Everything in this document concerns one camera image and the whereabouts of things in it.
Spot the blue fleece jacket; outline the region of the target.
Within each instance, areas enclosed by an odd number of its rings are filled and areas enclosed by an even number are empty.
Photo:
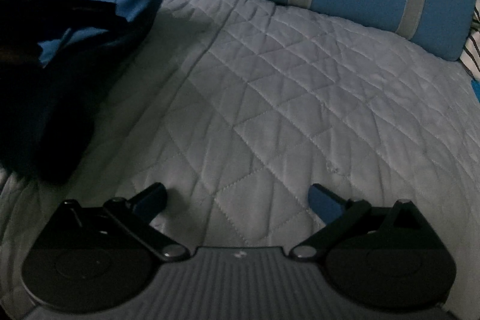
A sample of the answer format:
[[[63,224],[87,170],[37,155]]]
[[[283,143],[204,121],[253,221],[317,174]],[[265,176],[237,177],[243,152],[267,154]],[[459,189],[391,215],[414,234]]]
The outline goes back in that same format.
[[[1,170],[60,182],[163,0],[1,0]]]

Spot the blue grey trimmed garment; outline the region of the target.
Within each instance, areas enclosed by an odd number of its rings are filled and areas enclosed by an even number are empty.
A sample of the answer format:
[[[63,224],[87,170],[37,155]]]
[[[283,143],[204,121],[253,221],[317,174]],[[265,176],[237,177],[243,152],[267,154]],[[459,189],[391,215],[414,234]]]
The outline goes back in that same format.
[[[478,80],[472,79],[471,86],[476,98],[478,99],[478,101],[480,101],[480,82]]]

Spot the grey white patterned cloth pile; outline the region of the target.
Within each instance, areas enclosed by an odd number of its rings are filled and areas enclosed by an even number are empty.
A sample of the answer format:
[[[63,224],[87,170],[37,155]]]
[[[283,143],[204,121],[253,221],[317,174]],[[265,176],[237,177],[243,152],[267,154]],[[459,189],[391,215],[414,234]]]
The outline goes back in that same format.
[[[459,57],[468,74],[475,80],[480,80],[480,55],[479,55],[479,0],[476,0],[473,10],[473,20],[469,34]]]

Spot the grey quilted bedspread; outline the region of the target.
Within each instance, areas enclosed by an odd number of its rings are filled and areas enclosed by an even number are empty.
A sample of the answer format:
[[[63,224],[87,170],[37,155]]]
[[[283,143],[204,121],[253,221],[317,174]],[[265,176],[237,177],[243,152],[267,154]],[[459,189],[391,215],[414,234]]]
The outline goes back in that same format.
[[[456,260],[447,307],[479,317],[479,101],[462,65],[395,34],[264,0],[165,0],[103,96],[72,174],[1,169],[1,308],[31,303],[25,255],[58,203],[160,182],[154,226],[184,245],[290,248],[318,183],[413,200]]]

